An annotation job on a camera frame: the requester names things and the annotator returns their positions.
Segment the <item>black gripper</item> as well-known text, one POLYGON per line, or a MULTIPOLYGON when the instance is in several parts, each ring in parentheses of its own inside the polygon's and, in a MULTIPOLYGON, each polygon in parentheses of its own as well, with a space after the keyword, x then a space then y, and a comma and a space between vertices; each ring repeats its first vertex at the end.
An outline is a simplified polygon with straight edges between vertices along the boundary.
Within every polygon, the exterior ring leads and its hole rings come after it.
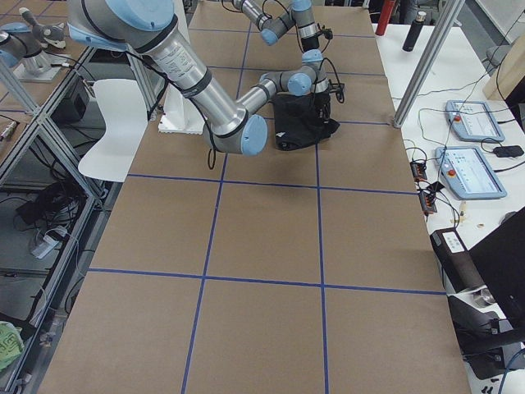
POLYGON ((313 91, 313 104, 317 116, 322 121, 331 119, 331 96, 334 95, 338 103, 345 102, 345 84, 325 80, 317 84, 313 91))
POLYGON ((333 39, 332 29, 324 25, 307 25, 301 28, 301 47, 304 52, 312 49, 319 49, 319 37, 323 36, 326 40, 333 39))

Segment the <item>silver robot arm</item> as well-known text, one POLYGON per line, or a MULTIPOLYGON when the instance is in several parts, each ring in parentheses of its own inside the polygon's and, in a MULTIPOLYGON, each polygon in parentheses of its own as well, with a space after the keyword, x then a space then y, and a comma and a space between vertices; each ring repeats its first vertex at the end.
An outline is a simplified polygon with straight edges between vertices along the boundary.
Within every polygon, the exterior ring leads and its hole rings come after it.
POLYGON ((258 110, 275 95, 313 95, 317 116, 330 121, 330 97, 344 100, 344 84, 332 83, 319 49, 321 30, 310 1, 293 1, 272 17, 254 1, 234 1, 231 11, 246 15, 263 41, 275 44, 290 29, 297 29, 303 49, 302 66, 294 71, 269 72, 241 98, 234 100, 201 61, 179 30, 171 1, 69 1, 70 37, 86 46, 124 52, 133 48, 151 57, 163 77, 201 112, 203 136, 211 149, 254 156, 267 142, 267 123, 258 110))
POLYGON ((262 40, 269 46, 296 29, 296 37, 300 50, 305 53, 308 50, 319 49, 319 38, 323 37, 327 43, 333 39, 330 28, 320 26, 313 14, 311 1, 292 1, 289 6, 283 6, 284 11, 279 16, 272 16, 258 5, 255 1, 241 0, 229 1, 234 12, 243 13, 258 28, 262 40))

